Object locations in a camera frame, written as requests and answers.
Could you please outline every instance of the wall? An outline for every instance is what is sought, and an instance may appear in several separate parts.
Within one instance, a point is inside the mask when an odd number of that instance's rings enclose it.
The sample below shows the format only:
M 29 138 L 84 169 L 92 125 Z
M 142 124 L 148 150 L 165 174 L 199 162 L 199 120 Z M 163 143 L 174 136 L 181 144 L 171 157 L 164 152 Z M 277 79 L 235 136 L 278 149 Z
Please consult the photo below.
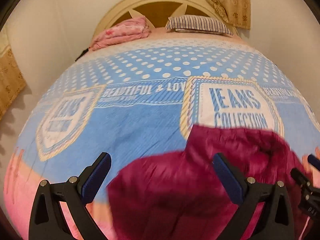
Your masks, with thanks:
M 320 25 L 303 0 L 251 0 L 251 30 L 240 36 L 293 82 L 320 121 Z
M 27 82 L 0 123 L 0 206 L 3 179 L 18 135 L 36 103 L 87 48 L 107 11 L 121 0 L 21 0 L 8 21 L 12 51 Z

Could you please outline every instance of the black clamp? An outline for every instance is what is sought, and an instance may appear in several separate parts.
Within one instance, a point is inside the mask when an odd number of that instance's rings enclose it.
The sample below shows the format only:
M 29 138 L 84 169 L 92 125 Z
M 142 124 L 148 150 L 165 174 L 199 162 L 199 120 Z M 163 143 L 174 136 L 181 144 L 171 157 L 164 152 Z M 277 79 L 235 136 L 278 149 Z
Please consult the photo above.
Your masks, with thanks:
M 309 155 L 308 162 L 320 171 L 320 160 L 315 156 Z M 320 239 L 320 189 L 314 187 L 297 168 L 293 168 L 290 174 L 301 188 L 301 201 L 298 207 L 314 221 L 304 240 Z
M 91 203 L 111 168 L 111 156 L 101 153 L 79 177 L 64 183 L 42 180 L 33 202 L 29 240 L 75 240 L 63 215 L 60 202 L 66 202 L 84 240 L 108 240 L 92 219 L 85 205 Z
M 239 240 L 257 204 L 264 202 L 260 219 L 248 240 L 294 240 L 293 215 L 287 189 L 282 181 L 272 184 L 245 178 L 223 154 L 215 154 L 213 167 L 230 200 L 239 205 L 217 240 Z

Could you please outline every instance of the badge print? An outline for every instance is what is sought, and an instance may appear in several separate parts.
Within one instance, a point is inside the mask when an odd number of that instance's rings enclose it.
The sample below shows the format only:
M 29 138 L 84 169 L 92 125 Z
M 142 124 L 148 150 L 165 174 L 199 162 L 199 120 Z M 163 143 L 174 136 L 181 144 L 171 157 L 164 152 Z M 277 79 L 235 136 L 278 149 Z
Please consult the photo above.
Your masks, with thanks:
M 193 123 L 273 130 L 284 137 L 274 102 L 256 82 L 249 80 L 190 77 L 180 116 L 180 132 L 185 139 Z
M 81 134 L 105 86 L 63 95 L 42 119 L 36 132 L 39 158 L 46 161 L 71 145 Z

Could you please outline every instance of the metal screw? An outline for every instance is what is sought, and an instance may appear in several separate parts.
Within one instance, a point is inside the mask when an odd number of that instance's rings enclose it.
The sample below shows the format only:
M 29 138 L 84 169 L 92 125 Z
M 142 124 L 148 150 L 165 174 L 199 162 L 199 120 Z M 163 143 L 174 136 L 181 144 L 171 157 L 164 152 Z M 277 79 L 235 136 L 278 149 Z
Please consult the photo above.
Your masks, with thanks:
M 70 182 L 70 183 L 75 183 L 77 180 L 78 180 L 78 178 L 77 178 L 76 176 L 72 176 L 72 177 L 69 179 L 69 182 Z
M 277 182 L 277 184 L 278 184 L 279 187 L 283 187 L 283 186 L 284 186 L 284 183 L 283 183 L 283 181 L 281 181 L 281 180 L 279 180 L 279 181 Z
M 47 185 L 47 181 L 44 179 L 40 182 L 40 186 L 44 187 L 45 185 Z
M 256 182 L 256 180 L 255 180 L 255 178 L 253 178 L 253 177 L 248 177 L 248 178 L 247 178 L 247 182 L 249 182 L 250 184 L 253 184 L 253 183 Z

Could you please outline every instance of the bedspread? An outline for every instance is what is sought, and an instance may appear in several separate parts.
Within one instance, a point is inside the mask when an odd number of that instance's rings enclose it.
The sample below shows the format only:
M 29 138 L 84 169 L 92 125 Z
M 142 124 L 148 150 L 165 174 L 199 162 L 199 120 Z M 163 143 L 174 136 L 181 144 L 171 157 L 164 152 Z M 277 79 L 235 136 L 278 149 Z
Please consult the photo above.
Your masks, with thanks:
M 106 185 L 139 157 L 184 149 L 193 123 L 273 130 L 300 158 L 320 142 L 320 126 L 299 91 L 247 45 L 160 38 L 110 46 L 69 67 L 31 113 L 5 177 L 12 222 L 27 239 L 39 182 L 66 181 L 108 152 L 111 170 L 87 208 L 116 239 Z M 66 218 L 77 235 L 67 212 Z

